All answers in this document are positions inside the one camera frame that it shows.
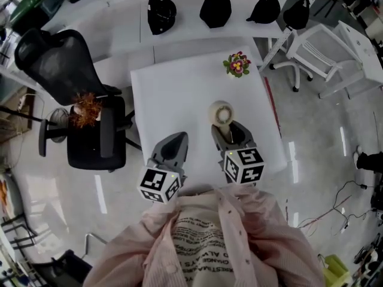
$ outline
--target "glossy floor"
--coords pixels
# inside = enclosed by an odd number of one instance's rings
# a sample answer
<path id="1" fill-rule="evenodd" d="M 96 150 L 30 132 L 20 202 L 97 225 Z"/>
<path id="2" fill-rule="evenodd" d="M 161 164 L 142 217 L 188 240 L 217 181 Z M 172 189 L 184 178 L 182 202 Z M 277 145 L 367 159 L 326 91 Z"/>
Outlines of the glossy floor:
<path id="1" fill-rule="evenodd" d="M 326 99 L 318 92 L 324 81 L 301 79 L 299 93 L 293 93 L 293 71 L 289 68 L 263 73 L 268 78 L 281 126 L 282 141 L 289 158 L 288 167 L 259 183 L 260 189 L 276 195 L 282 211 L 287 207 L 288 223 L 297 226 L 306 218 L 316 218 L 330 210 L 335 194 L 343 184 L 355 179 L 373 185 L 372 172 L 356 171 L 352 153 L 360 144 L 365 152 L 378 152 L 374 112 L 379 134 L 383 131 L 383 94 L 377 90 L 348 100 L 345 91 Z M 46 116 L 58 104 L 47 95 L 35 101 L 34 115 Z M 131 90 L 125 91 L 127 112 L 132 109 Z M 8 145 L 14 177 L 22 192 L 31 226 L 41 235 L 37 245 L 27 250 L 35 261 L 48 261 L 72 249 L 83 255 L 84 236 L 95 233 L 111 240 L 129 224 L 137 222 L 151 203 L 143 201 L 135 185 L 142 154 L 126 146 L 127 162 L 113 173 L 73 169 L 66 157 L 66 141 L 48 142 L 47 156 L 38 155 L 39 124 L 30 132 L 13 139 Z M 135 129 L 131 138 L 138 141 Z M 360 215 L 370 209 L 372 189 L 361 190 L 349 184 L 338 197 L 352 197 L 339 209 L 345 215 Z M 369 212 L 366 219 L 351 218 L 342 229 L 344 218 L 330 212 L 310 227 L 302 229 L 313 248 L 323 255 L 338 254 L 350 268 L 359 249 L 376 235 L 377 219 Z M 102 245 L 90 242 L 87 260 L 93 263 Z"/>

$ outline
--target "white table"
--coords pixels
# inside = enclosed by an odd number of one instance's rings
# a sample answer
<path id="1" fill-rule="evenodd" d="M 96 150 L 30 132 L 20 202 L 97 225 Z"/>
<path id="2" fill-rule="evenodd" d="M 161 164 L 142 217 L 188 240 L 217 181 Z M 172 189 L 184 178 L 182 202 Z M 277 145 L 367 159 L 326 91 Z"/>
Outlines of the white table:
<path id="1" fill-rule="evenodd" d="M 235 120 L 253 134 L 266 172 L 275 173 L 287 166 L 278 126 L 268 94 L 257 67 L 240 79 L 230 79 L 222 61 L 230 53 L 243 51 L 254 60 L 249 47 L 193 56 L 159 63 L 131 72 L 136 124 L 145 162 L 156 143 L 185 131 L 189 152 L 184 165 L 188 178 L 183 190 L 199 185 L 225 186 L 221 160 L 211 136 L 208 108 L 217 100 L 229 102 Z"/>
<path id="2" fill-rule="evenodd" d="M 371 41 L 366 36 L 341 21 L 339 21 L 338 25 L 335 27 L 334 33 L 358 55 L 359 59 L 362 61 L 362 66 L 360 69 L 355 69 L 353 66 L 354 69 L 339 70 L 343 81 L 326 88 L 320 93 L 319 97 L 322 99 L 330 96 L 360 80 L 363 80 L 363 84 L 366 85 L 366 88 L 357 94 L 366 92 L 372 88 L 377 88 L 383 84 L 383 69 Z M 355 95 L 356 94 L 349 94 L 349 98 L 351 99 Z"/>

